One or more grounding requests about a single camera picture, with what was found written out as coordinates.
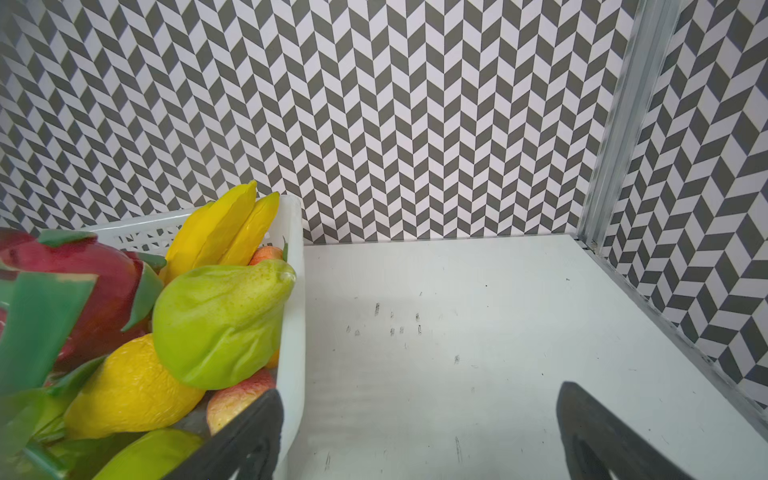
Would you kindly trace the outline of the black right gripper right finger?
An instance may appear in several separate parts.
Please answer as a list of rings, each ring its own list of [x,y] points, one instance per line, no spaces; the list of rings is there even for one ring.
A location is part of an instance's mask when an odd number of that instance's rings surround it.
[[[692,479],[575,382],[561,385],[556,416],[572,479]]]

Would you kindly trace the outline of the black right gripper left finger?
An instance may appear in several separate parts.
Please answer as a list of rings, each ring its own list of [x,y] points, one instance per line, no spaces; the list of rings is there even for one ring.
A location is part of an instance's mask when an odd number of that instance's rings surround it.
[[[172,480],[271,479],[278,465],[284,409],[271,389],[166,475]]]

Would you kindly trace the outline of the green pear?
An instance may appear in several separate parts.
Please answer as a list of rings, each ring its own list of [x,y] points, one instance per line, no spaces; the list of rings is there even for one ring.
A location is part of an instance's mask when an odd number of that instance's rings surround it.
[[[179,382],[202,390],[223,390],[252,376],[278,350],[296,280],[280,259],[204,266],[177,277],[153,311],[160,362]]]

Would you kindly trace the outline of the yellow lemon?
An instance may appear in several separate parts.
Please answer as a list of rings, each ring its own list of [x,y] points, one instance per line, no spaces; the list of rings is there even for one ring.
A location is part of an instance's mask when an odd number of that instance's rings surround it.
[[[99,439],[168,427],[204,395],[169,373],[147,334],[116,349],[89,378],[63,416],[66,437]]]

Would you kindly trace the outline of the red dragon fruit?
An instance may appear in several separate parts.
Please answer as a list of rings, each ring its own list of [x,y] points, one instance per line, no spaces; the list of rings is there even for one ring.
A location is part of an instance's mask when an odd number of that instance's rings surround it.
[[[92,479],[139,439],[74,439],[64,414],[108,354],[147,333],[163,264],[93,232],[2,228],[2,478]]]

